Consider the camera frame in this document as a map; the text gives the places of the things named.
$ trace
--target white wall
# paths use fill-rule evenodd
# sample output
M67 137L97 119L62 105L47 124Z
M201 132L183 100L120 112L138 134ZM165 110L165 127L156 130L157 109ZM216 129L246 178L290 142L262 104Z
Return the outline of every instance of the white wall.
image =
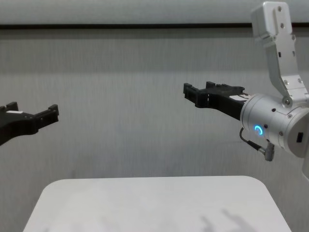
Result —
M308 0L281 0L309 22ZM0 0L0 24L251 23L264 0Z
M309 86L309 31L296 35ZM0 231L22 231L59 179L248 175L293 232L308 232L302 160L277 148L266 162L241 142L239 122L183 98L185 82L207 80L278 96L250 29L1 31L1 104L35 113L56 103L60 121L0 147Z

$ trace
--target gray wall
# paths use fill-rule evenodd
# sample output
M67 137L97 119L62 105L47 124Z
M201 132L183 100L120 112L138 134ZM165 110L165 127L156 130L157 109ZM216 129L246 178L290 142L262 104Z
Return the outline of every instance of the gray wall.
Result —
M296 35L309 86L309 31ZM248 175L293 232L307 232L302 160L277 149L264 161L240 141L239 122L183 98L184 82L207 80L279 95L250 29L1 31L1 104L35 113L57 103L60 121L0 147L0 231L22 231L59 179Z

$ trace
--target screw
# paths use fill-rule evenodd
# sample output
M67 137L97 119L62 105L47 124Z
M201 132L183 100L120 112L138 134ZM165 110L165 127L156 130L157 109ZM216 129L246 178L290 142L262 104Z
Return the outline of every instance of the screw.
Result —
M290 101L289 101L288 99L286 99L286 100L284 101L284 104L289 105L289 104L290 104Z

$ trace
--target black cable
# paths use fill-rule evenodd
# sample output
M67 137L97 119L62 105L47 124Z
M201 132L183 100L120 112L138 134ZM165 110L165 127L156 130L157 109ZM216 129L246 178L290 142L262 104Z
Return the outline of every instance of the black cable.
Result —
M242 141L244 141L245 143L247 143L248 140L245 140L245 139L243 138L242 132L243 132L243 128L240 129L239 136L240 136L240 138L241 138Z
M250 141L250 140L245 140L242 136L242 132L243 132L243 128L240 129L240 132L239 132L239 136L241 138L242 141L244 141L245 143L247 143L249 146L253 147L255 150L259 150L262 146Z

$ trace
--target metal cylinder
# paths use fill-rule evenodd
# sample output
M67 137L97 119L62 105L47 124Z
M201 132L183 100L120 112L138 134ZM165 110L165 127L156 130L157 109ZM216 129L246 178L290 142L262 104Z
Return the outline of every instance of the metal cylinder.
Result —
M306 144L296 141L298 132L305 132L308 113L306 107L287 108L280 98L256 94L244 104L240 121L245 130L303 158Z

